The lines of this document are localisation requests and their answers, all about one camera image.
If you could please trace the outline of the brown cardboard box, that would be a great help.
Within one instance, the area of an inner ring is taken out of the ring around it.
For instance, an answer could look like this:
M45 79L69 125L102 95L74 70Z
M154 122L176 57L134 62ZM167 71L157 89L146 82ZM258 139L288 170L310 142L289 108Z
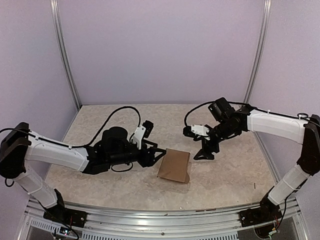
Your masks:
M188 184L190 181L188 173L189 160L189 152L167 148L166 154L162 158L157 177Z

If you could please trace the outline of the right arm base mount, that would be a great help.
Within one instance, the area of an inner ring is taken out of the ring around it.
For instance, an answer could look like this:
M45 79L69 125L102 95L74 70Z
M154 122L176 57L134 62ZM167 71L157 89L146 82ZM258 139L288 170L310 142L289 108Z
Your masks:
M282 218L280 208L269 210L263 207L248 208L239 212L239 218L242 227L249 227L274 221Z

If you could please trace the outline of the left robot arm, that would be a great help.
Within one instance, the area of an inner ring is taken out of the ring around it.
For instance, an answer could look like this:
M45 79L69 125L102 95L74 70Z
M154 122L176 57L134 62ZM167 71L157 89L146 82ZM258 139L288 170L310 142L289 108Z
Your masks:
M167 151L148 141L153 123L145 121L128 139L128 131L119 126L104 130L95 145L67 145L43 137L21 122L8 128L8 135L0 143L0 175L18 183L57 221L70 218L62 195L53 189L31 168L28 161L38 161L74 169L87 175L107 172L113 166L137 162L141 167L152 167Z

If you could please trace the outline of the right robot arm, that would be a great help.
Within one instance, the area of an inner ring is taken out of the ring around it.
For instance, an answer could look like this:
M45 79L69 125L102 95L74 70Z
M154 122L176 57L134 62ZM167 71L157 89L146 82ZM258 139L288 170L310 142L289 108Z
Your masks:
M285 115L259 109L241 103L235 109L233 103L221 97L207 102L208 110L218 125L185 125L183 134L201 141L201 149L194 160L213 160L220 151L222 141L232 139L243 132L265 133L291 140L302 146L294 167L263 197L256 210L256 218L266 222L279 205L297 191L311 176L320 171L320 118L318 115Z

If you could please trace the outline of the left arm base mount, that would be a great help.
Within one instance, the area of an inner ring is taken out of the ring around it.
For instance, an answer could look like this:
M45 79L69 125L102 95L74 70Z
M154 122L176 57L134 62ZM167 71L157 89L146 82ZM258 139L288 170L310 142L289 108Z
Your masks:
M71 227L83 228L87 221L87 216L88 213L85 211L66 208L63 211L58 211L56 213L45 211L43 218Z

